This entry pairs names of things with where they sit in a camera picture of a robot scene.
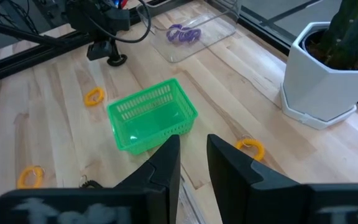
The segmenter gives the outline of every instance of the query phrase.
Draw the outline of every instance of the white planter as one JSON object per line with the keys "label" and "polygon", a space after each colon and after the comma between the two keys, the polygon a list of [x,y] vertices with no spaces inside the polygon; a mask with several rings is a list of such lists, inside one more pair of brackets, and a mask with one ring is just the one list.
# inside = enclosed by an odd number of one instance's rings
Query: white planter
{"label": "white planter", "polygon": [[300,47],[307,34],[328,26],[312,22],[296,38],[281,90],[283,112],[316,129],[346,119],[358,102],[358,71],[331,69]]}

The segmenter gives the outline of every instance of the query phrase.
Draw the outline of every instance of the clear plastic container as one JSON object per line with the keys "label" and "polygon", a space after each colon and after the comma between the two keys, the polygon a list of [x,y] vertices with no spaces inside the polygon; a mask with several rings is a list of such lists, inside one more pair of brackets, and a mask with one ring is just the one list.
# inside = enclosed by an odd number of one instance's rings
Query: clear plastic container
{"label": "clear plastic container", "polygon": [[[239,0],[168,0],[154,6],[148,4],[152,16],[151,43],[167,61],[180,62],[232,35],[239,7]],[[144,6],[140,4],[136,9],[147,25]]]}

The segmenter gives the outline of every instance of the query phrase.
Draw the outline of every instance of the wooden tabletop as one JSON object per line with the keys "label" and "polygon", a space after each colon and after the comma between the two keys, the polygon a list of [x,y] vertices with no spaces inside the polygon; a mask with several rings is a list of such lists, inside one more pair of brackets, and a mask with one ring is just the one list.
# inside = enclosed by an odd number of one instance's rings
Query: wooden tabletop
{"label": "wooden tabletop", "polygon": [[[122,36],[135,39],[144,30],[137,24]],[[173,77],[199,113],[181,136],[181,173],[207,223],[221,223],[208,174],[209,133],[232,144],[245,134],[261,140],[262,162],[301,183],[358,182],[358,109],[322,131],[285,116],[279,89],[287,57],[241,26],[179,63],[166,62],[150,37],[118,48],[129,57],[118,68],[105,58],[88,61],[81,47],[0,80],[0,195],[15,189],[22,170],[34,164],[46,170],[44,187],[77,187],[84,174],[115,186],[154,150],[119,151],[106,106]],[[96,86],[106,91],[105,100],[87,108],[83,97]]]}

